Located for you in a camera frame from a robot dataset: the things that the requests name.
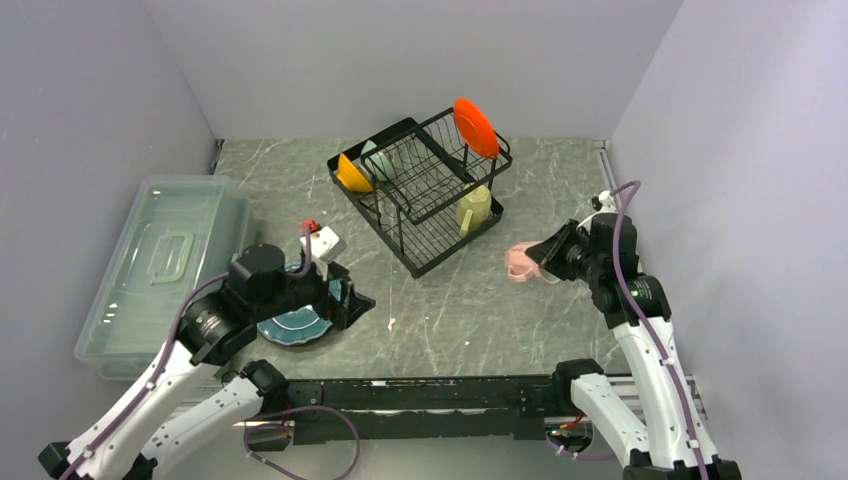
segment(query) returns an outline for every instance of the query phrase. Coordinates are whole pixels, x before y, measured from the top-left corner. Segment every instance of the gray marble countertop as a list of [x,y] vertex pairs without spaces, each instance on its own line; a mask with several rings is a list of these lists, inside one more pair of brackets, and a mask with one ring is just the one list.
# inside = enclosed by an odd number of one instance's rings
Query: gray marble countertop
[[216,174],[253,201],[259,240],[298,258],[300,222],[314,218],[347,242],[337,259],[377,306],[343,332],[283,347],[261,336],[235,360],[264,358],[289,378],[361,378],[551,373],[557,362],[594,358],[628,372],[588,289],[561,282],[513,283],[504,252],[543,240],[591,213],[605,189],[584,139],[511,139],[514,163],[495,178],[501,222],[441,265],[413,279],[331,181],[326,161],[356,140],[224,143]]

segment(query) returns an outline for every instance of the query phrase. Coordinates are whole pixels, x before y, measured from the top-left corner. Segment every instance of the black wire dish rack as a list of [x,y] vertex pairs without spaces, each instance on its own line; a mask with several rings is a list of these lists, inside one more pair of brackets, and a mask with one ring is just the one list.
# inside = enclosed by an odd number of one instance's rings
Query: black wire dish rack
[[[459,134],[449,108],[422,123],[406,118],[373,135],[369,140],[377,146],[368,152],[362,151],[365,141],[343,152],[360,167],[374,187],[371,192],[345,188],[336,176],[340,155],[328,160],[327,167],[345,196],[418,278],[500,221],[503,207],[494,197],[489,218],[466,236],[460,235],[456,220],[460,199],[484,184],[491,192],[494,178],[512,164],[509,143],[497,137],[496,158],[478,155]],[[362,161],[377,153],[388,159],[394,175],[376,162]]]

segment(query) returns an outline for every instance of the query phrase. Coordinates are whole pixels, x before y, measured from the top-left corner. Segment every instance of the plastic storage container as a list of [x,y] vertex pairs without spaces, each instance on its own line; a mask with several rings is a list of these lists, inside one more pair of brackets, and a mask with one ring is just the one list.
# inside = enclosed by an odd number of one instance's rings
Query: plastic storage container
[[194,287],[256,239],[250,202],[223,176],[141,185],[74,351],[107,380],[135,380]]

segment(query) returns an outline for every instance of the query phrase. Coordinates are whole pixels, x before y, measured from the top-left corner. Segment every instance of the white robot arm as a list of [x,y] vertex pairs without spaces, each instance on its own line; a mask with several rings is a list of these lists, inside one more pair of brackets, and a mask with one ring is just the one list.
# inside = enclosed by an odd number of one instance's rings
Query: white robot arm
[[[638,182],[628,187],[638,188]],[[636,229],[618,213],[615,193],[595,197],[596,213],[569,221],[526,254],[562,280],[589,285],[627,358],[647,426],[616,396],[593,360],[563,362],[554,378],[565,385],[566,403],[587,414],[613,448],[625,478],[741,478],[735,462],[718,458],[685,387],[665,293],[656,278],[642,273]]]
[[[304,224],[308,238],[319,229],[314,222]],[[311,306],[343,330],[374,307],[373,300],[356,293],[348,271],[327,255],[312,262],[310,246],[307,241],[300,272],[286,273],[283,252],[258,244],[246,249],[228,274],[198,287],[195,292],[224,280],[219,290],[181,311],[150,368],[106,415],[73,441],[42,450],[39,461],[48,474],[61,480],[117,480],[128,472],[130,478],[160,477],[263,405],[282,410],[288,382],[267,362],[251,362],[215,397],[163,425],[187,396],[256,338],[258,322]],[[338,251],[330,248],[332,242],[317,247],[319,253]],[[339,298],[328,288],[333,280],[340,281]]]

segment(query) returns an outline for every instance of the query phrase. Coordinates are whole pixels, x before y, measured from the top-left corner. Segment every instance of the teal plate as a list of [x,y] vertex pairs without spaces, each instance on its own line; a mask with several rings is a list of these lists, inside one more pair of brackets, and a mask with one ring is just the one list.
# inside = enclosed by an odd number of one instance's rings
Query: teal plate
[[[287,263],[286,271],[291,273],[300,268],[300,263]],[[341,280],[330,282],[330,293],[341,300]],[[280,345],[303,345],[321,338],[333,326],[333,322],[319,316],[312,307],[303,307],[294,312],[284,313],[259,322],[259,333],[268,341]]]

